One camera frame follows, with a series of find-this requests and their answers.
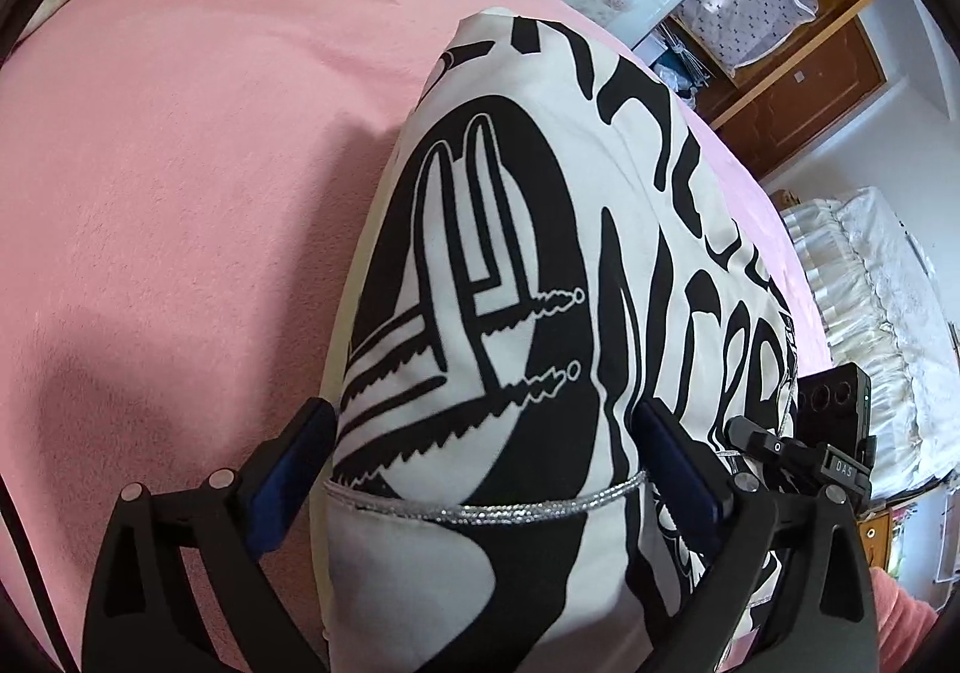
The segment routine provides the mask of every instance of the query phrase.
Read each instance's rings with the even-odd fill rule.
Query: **bed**
[[[557,0],[73,0],[0,70],[0,470],[75,652],[117,491],[239,464],[317,393],[400,125],[458,21],[494,6],[630,56]],[[776,209],[688,122],[790,305],[800,375],[828,368]],[[319,639],[305,518],[265,569]],[[3,534],[0,580],[40,633]]]
[[[834,363],[871,376],[876,499],[960,464],[960,371],[932,265],[877,188],[784,210]]]

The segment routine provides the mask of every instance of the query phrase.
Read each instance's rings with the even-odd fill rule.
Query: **white ruffled cover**
[[[943,477],[960,464],[960,372],[904,227],[877,188],[783,215],[834,363],[856,362],[872,381],[875,497]]]

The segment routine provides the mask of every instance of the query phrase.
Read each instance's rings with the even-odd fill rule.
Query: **silver trim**
[[[388,499],[366,494],[363,491],[347,489],[346,486],[325,481],[323,489],[330,499],[346,505],[353,510],[366,510],[368,513],[380,513],[395,518],[409,518],[415,521],[433,521],[440,524],[531,524],[537,521],[550,521],[557,518],[587,513],[602,508],[620,499],[629,491],[645,483],[647,474],[640,470],[622,484],[610,486],[603,491],[595,491],[572,500],[551,500],[521,505],[437,505],[413,500]]]

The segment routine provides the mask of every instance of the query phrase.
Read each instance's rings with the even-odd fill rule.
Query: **wooden cabinet door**
[[[762,178],[885,82],[870,40],[853,18],[717,134]]]

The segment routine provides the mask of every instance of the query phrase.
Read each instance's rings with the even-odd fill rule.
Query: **pink cloth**
[[[896,673],[923,643],[937,612],[907,594],[878,567],[870,568],[880,628],[880,673]]]
[[[119,489],[238,465],[317,392],[397,130],[457,22],[493,5],[625,52],[558,0],[73,0],[0,70],[0,471],[75,650]],[[776,211],[693,123],[790,301],[802,371],[826,366]],[[266,569],[316,639],[303,522]],[[0,580],[29,606],[18,569],[0,534]]]

